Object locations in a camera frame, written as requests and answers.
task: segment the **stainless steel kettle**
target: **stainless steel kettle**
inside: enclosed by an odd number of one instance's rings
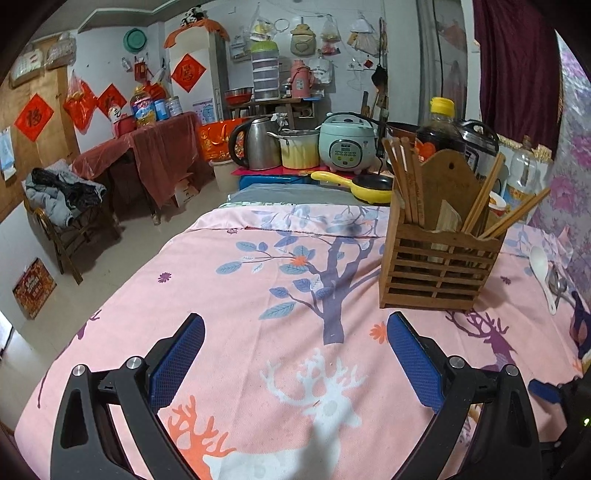
[[[244,157],[236,155],[238,134],[244,132]],[[248,170],[269,170],[281,165],[279,141],[267,135],[279,133],[279,125],[266,117],[259,117],[238,125],[230,134],[228,148],[232,160]]]

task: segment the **yellow frying pan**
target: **yellow frying pan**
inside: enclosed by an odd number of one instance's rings
[[[372,205],[389,204],[392,198],[392,179],[375,173],[357,175],[353,180],[328,171],[315,171],[311,176],[313,180],[343,185],[350,189],[356,198]]]

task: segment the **metal screw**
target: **metal screw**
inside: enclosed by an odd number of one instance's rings
[[[84,365],[76,365],[72,369],[72,375],[74,375],[75,377],[81,376],[84,372],[86,372],[86,367]]]
[[[466,365],[466,362],[464,361],[464,359],[461,356],[453,356],[449,359],[449,364],[453,368],[464,368],[464,366]]]
[[[125,363],[125,366],[130,370],[135,370],[142,364],[142,359],[138,356],[133,356]]]
[[[519,369],[515,365],[509,364],[505,366],[505,370],[507,374],[509,374],[512,377],[516,377],[517,375],[519,375]]]

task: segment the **pink bedsheet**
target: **pink bedsheet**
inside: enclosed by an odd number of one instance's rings
[[[117,368],[196,312],[205,343],[159,417],[201,479],[392,478],[433,412],[388,344],[394,309],[378,308],[387,217],[387,208],[326,205],[204,215],[125,283],[52,365],[17,426],[27,462],[49,477],[73,366]],[[548,313],[524,256],[531,244],[559,255],[553,237],[514,229],[469,315],[404,314],[473,367],[511,362],[526,383],[572,379],[580,373],[568,334],[573,309],[561,302],[555,317]],[[561,414],[532,404],[541,439],[555,439]],[[150,478],[121,412],[114,416],[131,465]]]

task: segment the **gray jacket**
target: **gray jacket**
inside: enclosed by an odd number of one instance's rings
[[[56,173],[60,180],[69,184],[86,183],[96,189],[100,198],[106,193],[106,188],[100,183],[81,179],[78,175],[72,173],[65,160],[60,160],[46,168],[46,170]],[[59,229],[65,229],[72,224],[82,213],[76,208],[69,208],[64,194],[55,187],[37,185],[33,183],[31,174],[27,175],[24,181],[25,194],[33,208],[42,208],[49,217],[50,222]]]

